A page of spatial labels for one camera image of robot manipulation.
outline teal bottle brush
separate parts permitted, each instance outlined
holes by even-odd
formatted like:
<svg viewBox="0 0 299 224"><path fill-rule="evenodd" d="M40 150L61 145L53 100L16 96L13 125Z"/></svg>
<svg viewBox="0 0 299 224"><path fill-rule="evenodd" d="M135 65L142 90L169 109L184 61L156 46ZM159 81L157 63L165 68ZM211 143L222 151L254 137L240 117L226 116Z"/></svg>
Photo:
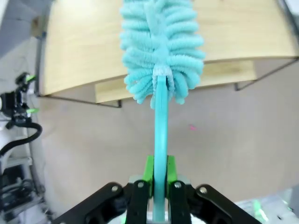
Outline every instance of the teal bottle brush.
<svg viewBox="0 0 299 224"><path fill-rule="evenodd" d="M128 68L127 90L141 104L152 95L155 109L153 221L165 217L168 102L183 104L199 83L205 54L195 34L196 12L189 0L124 0L121 48Z"/></svg>

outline metal frame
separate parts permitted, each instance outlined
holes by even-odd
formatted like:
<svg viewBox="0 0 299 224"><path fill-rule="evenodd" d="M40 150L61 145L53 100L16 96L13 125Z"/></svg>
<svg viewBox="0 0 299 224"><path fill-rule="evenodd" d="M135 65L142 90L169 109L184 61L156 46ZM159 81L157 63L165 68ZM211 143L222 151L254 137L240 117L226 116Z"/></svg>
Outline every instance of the metal frame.
<svg viewBox="0 0 299 224"><path fill-rule="evenodd" d="M37 50L36 50L36 69L35 69L36 81L35 81L35 90L34 90L35 95L40 98L57 99L57 100L64 100L64 101L70 101L70 102L76 102L76 103L106 106L106 107L112 107L112 108L122 108L122 100L118 100L117 105L106 105L103 103L94 103L94 102L79 100L79 99L74 99L74 98L53 96L51 94L49 94L49 95L41 94L40 80L41 80L41 73L43 73L41 64L44 62L45 39L47 36L47 32L44 31L44 30L47 30L47 20L45 18L49 17L50 8L51 8L51 6L49 6L49 8L47 8L47 9L45 9L45 12L43 13L44 17L43 17L43 21L42 21L42 29L43 29L42 35L40 37L36 37L39 40L39 42L38 42Z"/></svg>
<svg viewBox="0 0 299 224"><path fill-rule="evenodd" d="M284 12L284 14L286 14L287 19L291 23L291 27L292 27L292 29L294 31L294 34L295 34L295 36L297 38L297 43L299 45L299 25L297 25L297 23L296 23L296 21L294 19L294 16L292 15L292 13L290 11L290 8L288 7L286 1L285 0L279 0L279 1L282 4L282 7L281 7L282 11ZM254 83L257 83L257 82L265 79L266 77L269 77L269 76L275 74L276 72L281 71L281 70L283 70L283 69L291 66L292 64L296 63L298 60L299 60L299 57L296 57L293 60L291 60L290 62L285 63L285 64L283 64L283 65L275 68L274 70L272 70L272 71L270 71L270 72L262 75L261 77L257 78L256 80L251 81L250 83L248 83L248 84L246 84L246 85L244 85L242 87L239 86L239 83L234 83L235 91L241 91L241 90L243 90L243 89L245 89L245 88L253 85Z"/></svg>
<svg viewBox="0 0 299 224"><path fill-rule="evenodd" d="M274 69L274 70L272 70L272 71L270 71L270 72L262 75L261 77L259 77L259 78L255 79L255 80L251 81L250 83L248 83L248 84L246 84L246 85L244 85L242 87L239 86L239 83L234 83L235 91L241 91L241 90L247 88L248 86L251 86L254 83L257 83L257 82L261 81L262 79L265 79L266 77L269 77L269 76L275 74L276 72L281 71L281 70L289 67L292 64L295 64L298 60L299 60L299 57L296 57L293 60L291 60L290 62L285 63L285 64L279 66L278 68L276 68L276 69Z"/></svg>

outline black bracket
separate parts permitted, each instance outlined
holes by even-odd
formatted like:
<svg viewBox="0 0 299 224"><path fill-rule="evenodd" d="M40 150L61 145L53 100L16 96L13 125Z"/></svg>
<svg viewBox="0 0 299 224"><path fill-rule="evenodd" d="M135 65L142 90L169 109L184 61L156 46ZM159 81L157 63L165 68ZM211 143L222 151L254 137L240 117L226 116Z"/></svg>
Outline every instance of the black bracket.
<svg viewBox="0 0 299 224"><path fill-rule="evenodd" d="M261 224L207 184L194 189L190 184L173 182L169 206L171 224L192 224L190 214L206 224Z"/></svg>
<svg viewBox="0 0 299 224"><path fill-rule="evenodd" d="M125 187L111 182L52 223L107 224L127 211L125 224L146 224L149 198L150 184L144 180ZM194 189L182 181L172 182L169 186L171 224L192 224L191 214L207 224L260 224L209 185Z"/></svg>

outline fluffy teal bristles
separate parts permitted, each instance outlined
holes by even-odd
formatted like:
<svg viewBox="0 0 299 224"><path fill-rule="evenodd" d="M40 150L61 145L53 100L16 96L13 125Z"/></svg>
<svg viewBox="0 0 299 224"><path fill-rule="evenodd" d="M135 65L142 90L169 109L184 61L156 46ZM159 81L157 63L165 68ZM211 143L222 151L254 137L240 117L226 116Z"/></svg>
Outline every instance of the fluffy teal bristles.
<svg viewBox="0 0 299 224"><path fill-rule="evenodd" d="M141 104L153 94L157 76L167 76L169 100L184 103L188 89L199 83L205 54L197 50L203 38L189 0L124 0L121 48L128 68L127 90Z"/></svg>

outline teal plastic handle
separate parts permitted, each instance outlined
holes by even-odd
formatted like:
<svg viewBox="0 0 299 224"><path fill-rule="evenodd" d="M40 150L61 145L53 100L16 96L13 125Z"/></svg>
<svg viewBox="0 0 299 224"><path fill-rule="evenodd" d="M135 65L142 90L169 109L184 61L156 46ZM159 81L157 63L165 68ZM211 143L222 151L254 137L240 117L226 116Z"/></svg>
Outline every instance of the teal plastic handle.
<svg viewBox="0 0 299 224"><path fill-rule="evenodd" d="M165 177L167 167L168 91L166 76L157 77L155 94L155 153L153 221L165 221Z"/></svg>

